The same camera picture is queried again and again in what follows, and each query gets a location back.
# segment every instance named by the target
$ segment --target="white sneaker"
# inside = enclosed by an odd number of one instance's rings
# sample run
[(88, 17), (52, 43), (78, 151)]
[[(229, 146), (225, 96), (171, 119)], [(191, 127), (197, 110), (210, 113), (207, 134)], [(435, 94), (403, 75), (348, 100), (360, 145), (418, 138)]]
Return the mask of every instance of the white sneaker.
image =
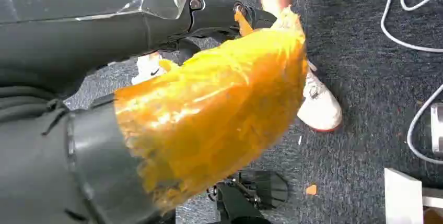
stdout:
[(131, 79), (131, 83), (136, 85), (166, 73), (158, 64), (161, 59), (163, 58), (157, 52), (138, 57), (138, 75)]
[(312, 73), (317, 68), (309, 62), (303, 96), (297, 116), (319, 132), (334, 131), (342, 122), (342, 109), (329, 89)]

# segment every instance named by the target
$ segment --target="orange packing tape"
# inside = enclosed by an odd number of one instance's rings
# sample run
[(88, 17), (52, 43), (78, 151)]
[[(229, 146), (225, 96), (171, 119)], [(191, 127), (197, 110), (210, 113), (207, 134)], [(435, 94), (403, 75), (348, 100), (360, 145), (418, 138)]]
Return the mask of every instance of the orange packing tape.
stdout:
[[(297, 19), (292, 13), (282, 18)], [(126, 145), (166, 212), (256, 159), (301, 105), (307, 61), (301, 30), (261, 29), (115, 92)]]
[(251, 25), (249, 25), (248, 21), (246, 20), (246, 18), (243, 16), (243, 14), (239, 9), (237, 9), (235, 12), (234, 20), (238, 22), (238, 25), (240, 27), (240, 34), (242, 36), (246, 36), (252, 33), (253, 30)]

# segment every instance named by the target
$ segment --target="robotic arm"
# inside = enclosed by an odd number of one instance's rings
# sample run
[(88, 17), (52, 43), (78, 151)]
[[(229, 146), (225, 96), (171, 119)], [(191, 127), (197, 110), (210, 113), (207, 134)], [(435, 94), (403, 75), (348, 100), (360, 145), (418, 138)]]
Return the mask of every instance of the robotic arm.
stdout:
[(157, 50), (192, 56), (188, 37), (223, 42), (275, 17), (233, 0), (0, 0), (0, 214), (5, 223), (157, 223), (113, 96), (61, 102), (108, 63)]

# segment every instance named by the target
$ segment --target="gray carpet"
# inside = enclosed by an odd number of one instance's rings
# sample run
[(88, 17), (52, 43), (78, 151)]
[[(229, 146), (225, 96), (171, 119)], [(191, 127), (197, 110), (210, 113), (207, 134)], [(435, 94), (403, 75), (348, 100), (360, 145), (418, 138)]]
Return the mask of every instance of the gray carpet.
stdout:
[[(241, 1), (260, 6), (259, 0)], [(410, 43), (443, 48), (442, 1), (408, 13), (393, 0), (388, 30)], [(296, 120), (277, 146), (249, 165), (277, 171), (289, 181), (289, 202), (265, 213), (273, 223), (383, 223), (384, 167), (443, 187), (443, 167), (415, 158), (405, 143), (419, 104), (443, 80), (443, 55), (408, 50), (388, 40), (379, 27), (385, 2), (294, 0), (308, 35), (309, 57), (341, 103), (344, 122), (336, 133), (318, 134)], [(128, 85), (135, 72), (134, 61), (128, 61), (89, 76), (69, 106), (86, 107), (93, 98)], [(429, 121), (426, 114), (415, 134), (416, 145), (426, 153)], [(311, 184), (318, 186), (315, 196), (305, 194)], [(215, 206), (204, 196), (177, 211), (178, 223), (216, 220)]]

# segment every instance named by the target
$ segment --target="orange plastic wrap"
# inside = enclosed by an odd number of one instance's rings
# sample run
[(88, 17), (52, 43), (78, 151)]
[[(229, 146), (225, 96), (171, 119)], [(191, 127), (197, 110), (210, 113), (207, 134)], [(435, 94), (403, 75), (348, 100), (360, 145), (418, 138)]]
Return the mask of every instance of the orange plastic wrap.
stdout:
[(273, 29), (227, 41), (115, 92), (126, 144), (144, 159), (139, 174), (160, 210), (214, 185), (279, 140), (301, 105), (305, 55), (305, 35), (288, 9)]

